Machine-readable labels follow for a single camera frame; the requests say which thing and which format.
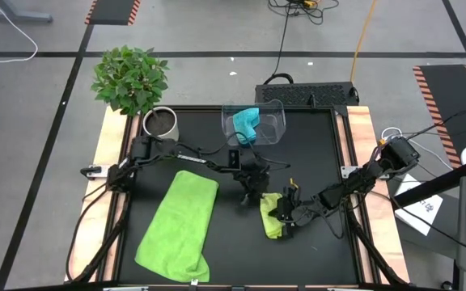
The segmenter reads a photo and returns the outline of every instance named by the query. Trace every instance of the white paper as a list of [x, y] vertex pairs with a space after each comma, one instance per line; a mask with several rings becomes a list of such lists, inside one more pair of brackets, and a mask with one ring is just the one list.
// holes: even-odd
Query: white paper
[[[408, 191], [411, 188], [415, 188], [420, 184], [421, 183], [418, 182], [415, 178], [413, 178], [410, 174], [407, 174], [404, 177], [404, 180], [402, 181], [400, 186], [398, 187], [398, 190], [396, 191], [396, 196]], [[438, 213], [440, 206], [442, 205], [442, 201], [442, 197], [434, 195], [428, 199], [422, 200], [413, 205], [409, 205], [405, 207], [405, 209], [432, 224], [434, 218], [436, 217], [436, 213]], [[414, 216], [409, 215], [403, 209], [398, 209], [397, 211], [395, 211], [395, 216], [401, 219], [403, 222], [405, 222], [405, 224], [413, 227], [415, 230], [420, 231], [423, 235], [427, 235], [429, 233], [430, 226], [428, 226], [421, 220], [415, 218]]]

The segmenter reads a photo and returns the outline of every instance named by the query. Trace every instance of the green microfiber cloth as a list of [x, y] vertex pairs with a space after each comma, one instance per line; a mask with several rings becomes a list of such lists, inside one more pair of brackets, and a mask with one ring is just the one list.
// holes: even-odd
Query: green microfiber cloth
[[202, 256], [218, 183], [179, 171], [136, 252], [136, 263], [178, 282], [210, 280]]
[[282, 236], [284, 224], [275, 217], [269, 216], [269, 212], [277, 207], [278, 199], [282, 198], [280, 193], [264, 193], [260, 200], [260, 213], [264, 223], [265, 234], [268, 238], [276, 239]]

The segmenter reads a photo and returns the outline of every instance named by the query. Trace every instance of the white cable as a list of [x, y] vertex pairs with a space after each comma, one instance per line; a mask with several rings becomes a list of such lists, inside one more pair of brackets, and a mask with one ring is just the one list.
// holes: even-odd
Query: white cable
[[[388, 130], [396, 130], [397, 133], [395, 133], [395, 134], [390, 134], [390, 135], [388, 135], [388, 136], [385, 137], [385, 136], [384, 136], [384, 133], [386, 133]], [[396, 127], [388, 127], [388, 128], [386, 128], [385, 130], [383, 130], [382, 133], [380, 134], [380, 138], [382, 138], [382, 139], [384, 139], [384, 140], [387, 140], [389, 137], [394, 137], [394, 136], [403, 137], [402, 131], [401, 131], [399, 128], [396, 128]], [[443, 159], [442, 159], [440, 156], [438, 156], [434, 151], [427, 149], [425, 146], [423, 146], [423, 145], [417, 143], [416, 141], [414, 141], [414, 140], [412, 140], [412, 139], [410, 139], [409, 141], [411, 141], [413, 144], [417, 145], [418, 147], [420, 147], [420, 148], [423, 149], [424, 151], [426, 151], [426, 152], [428, 152], [428, 153], [434, 155], [440, 162], [443, 163], [443, 165], [445, 165], [446, 167], [448, 167], [449, 169], [452, 170], [452, 167], [451, 167], [449, 164], [447, 164], [445, 161], [443, 161]]]
[[4, 61], [0, 61], [0, 63], [9, 63], [9, 62], [14, 62], [14, 61], [30, 61], [36, 54], [37, 52], [39, 51], [39, 47], [37, 46], [36, 42], [33, 41], [33, 39], [28, 36], [26, 33], [24, 33], [19, 27], [17, 27], [9, 18], [8, 16], [6, 16], [5, 12], [3, 12], [3, 10], [0, 8], [0, 12], [3, 16], [5, 16], [6, 20], [8, 20], [8, 22], [10, 24], [12, 24], [13, 27], [15, 27], [15, 29], [17, 29], [19, 32], [21, 32], [23, 34], [23, 36], [26, 36], [26, 38], [28, 38], [32, 43], [33, 45], [36, 47], [36, 51], [33, 52], [33, 54], [30, 56], [30, 57], [27, 57], [27, 58], [24, 58], [24, 59], [12, 59], [12, 60], [4, 60]]

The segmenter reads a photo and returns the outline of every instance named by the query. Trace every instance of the blue cloth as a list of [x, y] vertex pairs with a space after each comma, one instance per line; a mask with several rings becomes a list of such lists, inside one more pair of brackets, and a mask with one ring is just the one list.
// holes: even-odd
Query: blue cloth
[[260, 123], [259, 113], [260, 109], [249, 108], [233, 115], [233, 127], [240, 144], [247, 145], [249, 142], [256, 140], [255, 127]]

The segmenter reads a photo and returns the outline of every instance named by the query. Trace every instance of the soil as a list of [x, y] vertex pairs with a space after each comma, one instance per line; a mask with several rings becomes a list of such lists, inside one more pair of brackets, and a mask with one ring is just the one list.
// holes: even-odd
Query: soil
[[170, 131], [174, 126], [176, 117], [167, 110], [158, 110], [156, 115], [157, 116], [150, 114], [146, 119], [146, 130], [155, 136], [168, 133], [168, 131]]

